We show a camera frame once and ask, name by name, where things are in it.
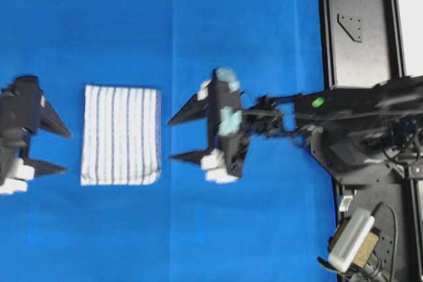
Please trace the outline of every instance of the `blue surface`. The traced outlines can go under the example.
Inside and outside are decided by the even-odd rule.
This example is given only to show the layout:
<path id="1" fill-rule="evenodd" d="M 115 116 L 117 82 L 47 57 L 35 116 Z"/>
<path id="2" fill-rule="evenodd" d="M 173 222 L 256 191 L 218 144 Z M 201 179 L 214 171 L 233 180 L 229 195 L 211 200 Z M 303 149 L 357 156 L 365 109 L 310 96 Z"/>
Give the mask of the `blue surface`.
<path id="1" fill-rule="evenodd" d="M 69 167 L 0 197 L 1 280 L 308 281 L 333 232 L 328 174 L 289 141 L 254 138 L 245 177 L 216 186 L 166 158 L 205 145 L 204 122 L 165 127 L 214 67 L 251 94 L 323 88 L 317 0 L 0 0 L 0 83 L 36 74 L 74 134 L 31 154 Z M 161 180 L 79 186 L 84 86 L 163 91 Z"/>

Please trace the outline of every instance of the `cable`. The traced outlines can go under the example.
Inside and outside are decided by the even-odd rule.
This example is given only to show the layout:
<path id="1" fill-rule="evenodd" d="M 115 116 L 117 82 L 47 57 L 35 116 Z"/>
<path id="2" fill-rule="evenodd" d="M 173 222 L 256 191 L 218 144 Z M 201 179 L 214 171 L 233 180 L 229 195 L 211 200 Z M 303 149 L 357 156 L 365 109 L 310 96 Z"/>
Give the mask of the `cable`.
<path id="1" fill-rule="evenodd" d="M 244 116 L 271 116 L 271 117 L 283 117 L 283 116 L 295 116 L 299 119 L 304 120 L 316 120 L 316 121 L 332 121 L 332 120 L 348 120 L 348 119 L 355 119 L 355 118 L 364 118 L 364 117 L 371 117 L 371 116 L 405 116 L 411 114 L 423 114 L 423 110 L 421 111 L 390 111 L 390 112 L 383 112 L 383 111 L 373 111 L 373 112 L 362 112 L 357 114 L 348 114 L 342 116 L 319 116 L 319 115 L 312 115 L 312 114 L 304 114 L 301 112 L 292 112 L 292 113 L 281 113 L 277 110 L 243 110 Z"/>
<path id="2" fill-rule="evenodd" d="M 391 162 L 393 162 L 395 164 L 402 165 L 402 166 L 404 166 L 406 168 L 408 168 L 409 166 L 414 166 L 420 160 L 420 157 L 421 157 L 421 148 L 420 148 L 419 136 L 420 136 L 420 134 L 422 132 L 423 132 L 423 129 L 421 129 L 419 132 L 416 131 L 414 133 L 413 137 L 410 139 L 410 141 L 408 141 L 407 144 L 403 147 L 403 149 L 401 149 L 395 156 L 390 157 L 386 153 L 386 151 L 384 149 L 382 149 L 383 154 L 386 156 L 386 158 L 389 161 L 391 161 Z M 417 152 L 416 158 L 415 158 L 414 162 L 412 164 L 409 164 L 407 162 L 400 162 L 400 161 L 396 160 L 396 158 L 403 152 L 403 150 L 406 149 L 406 148 L 408 148 L 412 143 L 414 143 L 414 148 L 415 148 L 415 150 Z"/>
<path id="3" fill-rule="evenodd" d="M 391 272 L 389 274 L 389 282 L 392 282 L 395 275 L 395 260 L 397 256 L 397 244 L 398 244 L 398 222 L 397 222 L 397 214 L 395 213 L 394 209 L 388 204 L 382 201 L 381 203 L 377 204 L 375 209 L 371 212 L 371 215 L 374 217 L 376 216 L 377 212 L 380 210 L 382 206 L 388 207 L 388 209 L 392 213 L 393 221 L 394 221 L 394 246 L 392 251 L 392 264 L 391 264 Z"/>

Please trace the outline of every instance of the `white towel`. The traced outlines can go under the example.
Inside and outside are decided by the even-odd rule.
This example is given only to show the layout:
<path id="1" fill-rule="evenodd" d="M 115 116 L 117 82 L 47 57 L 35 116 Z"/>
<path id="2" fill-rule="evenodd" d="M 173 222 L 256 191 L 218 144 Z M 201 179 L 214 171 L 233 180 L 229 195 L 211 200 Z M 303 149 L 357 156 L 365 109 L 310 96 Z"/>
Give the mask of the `white towel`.
<path id="1" fill-rule="evenodd" d="M 85 88 L 81 185 L 148 185 L 161 173 L 161 93 Z"/>

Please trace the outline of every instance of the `light blue tape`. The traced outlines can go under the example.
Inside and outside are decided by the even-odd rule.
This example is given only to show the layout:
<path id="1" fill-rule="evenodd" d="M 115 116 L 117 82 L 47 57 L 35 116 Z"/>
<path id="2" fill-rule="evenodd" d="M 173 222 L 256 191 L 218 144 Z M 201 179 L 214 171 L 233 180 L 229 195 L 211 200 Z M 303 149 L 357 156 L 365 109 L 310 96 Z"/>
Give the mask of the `light blue tape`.
<path id="1" fill-rule="evenodd" d="M 219 135 L 229 135 L 239 131 L 242 112 L 238 110 L 233 113 L 232 107 L 223 107 L 220 110 L 221 123 L 219 124 Z"/>
<path id="2" fill-rule="evenodd" d="M 219 81 L 227 82 L 229 85 L 229 90 L 231 92 L 236 92 L 239 90 L 240 84 L 237 81 L 237 77 L 231 69 L 221 67 L 216 70 L 217 79 Z"/>

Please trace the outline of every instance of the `white background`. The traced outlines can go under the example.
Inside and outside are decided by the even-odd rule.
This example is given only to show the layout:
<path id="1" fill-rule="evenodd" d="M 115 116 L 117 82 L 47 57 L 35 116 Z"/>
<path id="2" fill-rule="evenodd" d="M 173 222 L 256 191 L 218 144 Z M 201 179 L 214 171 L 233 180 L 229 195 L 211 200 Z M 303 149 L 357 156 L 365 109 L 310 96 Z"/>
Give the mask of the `white background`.
<path id="1" fill-rule="evenodd" d="M 423 75 L 423 0 L 399 0 L 407 75 Z"/>

